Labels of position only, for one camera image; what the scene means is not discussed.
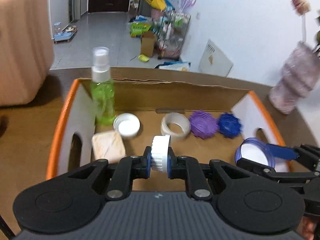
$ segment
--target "green spray bottle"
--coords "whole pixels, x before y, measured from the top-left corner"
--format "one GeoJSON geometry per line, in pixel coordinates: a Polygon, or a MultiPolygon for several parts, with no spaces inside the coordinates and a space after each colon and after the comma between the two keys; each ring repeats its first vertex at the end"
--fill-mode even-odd
{"type": "Polygon", "coordinates": [[[109,49],[93,49],[92,81],[90,84],[97,122],[102,125],[113,124],[116,117],[114,109],[114,87],[110,77],[109,49]]]}

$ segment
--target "soap bar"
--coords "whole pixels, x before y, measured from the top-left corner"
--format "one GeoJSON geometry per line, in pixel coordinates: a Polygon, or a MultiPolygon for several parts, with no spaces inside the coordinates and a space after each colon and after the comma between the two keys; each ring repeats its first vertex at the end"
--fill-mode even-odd
{"type": "Polygon", "coordinates": [[[92,137],[94,159],[107,159],[117,163],[125,157],[125,148],[121,135],[116,131],[97,133],[92,137]]]}

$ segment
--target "white bottle cap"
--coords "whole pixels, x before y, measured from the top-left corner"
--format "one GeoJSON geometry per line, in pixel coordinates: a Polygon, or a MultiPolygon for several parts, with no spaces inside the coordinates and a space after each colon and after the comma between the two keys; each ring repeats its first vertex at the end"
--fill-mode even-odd
{"type": "Polygon", "coordinates": [[[110,79],[109,49],[97,47],[93,49],[92,80],[97,83],[110,79]]]}

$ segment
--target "white ridged cap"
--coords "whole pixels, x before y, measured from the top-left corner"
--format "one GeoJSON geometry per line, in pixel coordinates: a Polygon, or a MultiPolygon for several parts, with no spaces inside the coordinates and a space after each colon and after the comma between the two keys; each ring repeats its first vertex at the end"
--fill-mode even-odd
{"type": "Polygon", "coordinates": [[[167,173],[168,147],[170,135],[155,136],[151,146],[151,168],[154,171],[167,173]]]}
{"type": "Polygon", "coordinates": [[[97,47],[93,49],[92,80],[97,83],[110,79],[109,49],[97,47]]]}

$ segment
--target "wooden table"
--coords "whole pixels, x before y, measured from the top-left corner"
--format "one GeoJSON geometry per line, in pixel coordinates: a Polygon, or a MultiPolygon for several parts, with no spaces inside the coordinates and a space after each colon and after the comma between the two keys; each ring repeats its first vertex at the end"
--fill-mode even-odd
{"type": "MultiPolygon", "coordinates": [[[[236,79],[200,73],[170,70],[124,68],[111,69],[115,80],[181,81],[254,90],[259,96],[288,146],[301,143],[316,145],[307,124],[297,110],[286,116],[267,99],[270,87],[236,79]]],[[[51,70],[36,98],[25,106],[0,107],[0,214],[12,230],[19,227],[12,213],[12,203],[23,189],[45,180],[49,150],[63,101],[72,81],[91,77],[90,68],[51,70]]]]}

